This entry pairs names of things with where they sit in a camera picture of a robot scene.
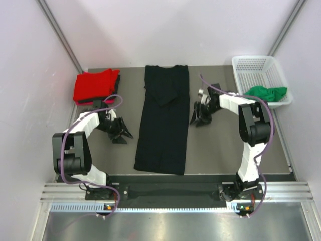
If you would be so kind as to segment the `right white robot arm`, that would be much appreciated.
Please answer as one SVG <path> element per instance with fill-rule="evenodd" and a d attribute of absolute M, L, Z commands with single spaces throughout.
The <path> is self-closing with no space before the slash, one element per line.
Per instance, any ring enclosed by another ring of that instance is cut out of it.
<path fill-rule="evenodd" d="M 262 152 L 274 134 L 271 118 L 259 101 L 238 97 L 235 93 L 221 93 L 219 84 L 211 85 L 205 93 L 198 90 L 199 101 L 194 103 L 190 125 L 211 123 L 212 115 L 222 109 L 238 116 L 239 135 L 243 141 L 242 161 L 232 185 L 222 186 L 220 196 L 226 201 L 247 198 L 259 189 L 259 166 Z"/>

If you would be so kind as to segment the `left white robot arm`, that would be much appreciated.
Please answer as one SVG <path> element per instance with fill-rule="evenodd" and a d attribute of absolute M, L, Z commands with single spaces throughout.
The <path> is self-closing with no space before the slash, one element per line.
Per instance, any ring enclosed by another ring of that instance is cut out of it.
<path fill-rule="evenodd" d="M 105 101 L 96 100 L 93 108 L 81 113 L 68 129 L 53 134 L 54 171 L 66 183 L 78 184 L 90 199 L 117 199 L 109 175 L 92 163 L 88 138 L 95 129 L 107 133 L 114 144 L 126 144 L 126 138 L 133 138 L 116 109 Z"/>

